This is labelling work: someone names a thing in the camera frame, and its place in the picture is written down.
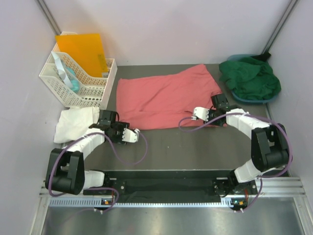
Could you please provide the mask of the pink t shirt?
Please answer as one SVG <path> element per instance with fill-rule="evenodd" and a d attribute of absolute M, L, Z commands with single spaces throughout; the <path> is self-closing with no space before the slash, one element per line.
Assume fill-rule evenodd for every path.
<path fill-rule="evenodd" d="M 204 64 L 176 74 L 119 79 L 116 111 L 133 129 L 176 128 L 194 108 L 211 108 L 222 90 Z"/>

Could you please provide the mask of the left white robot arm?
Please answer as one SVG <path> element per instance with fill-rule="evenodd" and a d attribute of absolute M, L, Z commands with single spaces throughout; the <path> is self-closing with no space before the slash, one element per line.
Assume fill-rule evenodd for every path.
<path fill-rule="evenodd" d="M 138 130 L 131 130 L 130 124 L 121 122 L 115 111 L 100 110 L 99 117 L 89 126 L 77 141 L 63 149 L 55 148 L 50 153 L 45 187 L 52 195 L 77 195 L 83 190 L 95 188 L 100 194 L 110 191 L 111 183 L 105 173 L 96 170 L 86 171 L 84 160 L 99 145 L 109 138 L 109 143 L 135 143 Z"/>

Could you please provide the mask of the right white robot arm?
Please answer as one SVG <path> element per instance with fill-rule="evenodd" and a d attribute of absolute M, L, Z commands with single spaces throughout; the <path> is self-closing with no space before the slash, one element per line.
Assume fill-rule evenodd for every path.
<path fill-rule="evenodd" d="M 247 182 L 266 172 L 290 165 L 292 151 L 283 125 L 253 116 L 237 105 L 229 105 L 224 94 L 214 95 L 211 100 L 213 108 L 205 111 L 204 122 L 232 126 L 251 140 L 250 160 L 228 176 L 232 193 L 241 193 Z"/>

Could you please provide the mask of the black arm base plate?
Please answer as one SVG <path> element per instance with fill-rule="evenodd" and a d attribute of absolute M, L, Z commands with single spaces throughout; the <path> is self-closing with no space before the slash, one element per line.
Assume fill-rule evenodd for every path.
<path fill-rule="evenodd" d="M 111 170 L 105 171 L 103 190 L 84 190 L 84 195 L 112 195 L 119 203 L 218 202 L 222 197 L 256 195 L 255 181 L 233 186 L 229 170 Z"/>

